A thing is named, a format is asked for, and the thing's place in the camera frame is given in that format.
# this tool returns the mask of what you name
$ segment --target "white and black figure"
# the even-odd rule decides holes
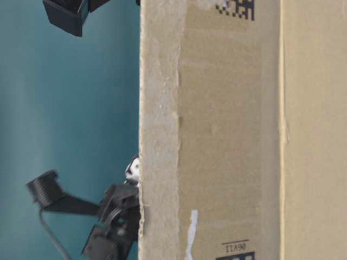
[[[140,160],[139,156],[132,159],[125,170],[125,183],[138,187],[140,178]]]

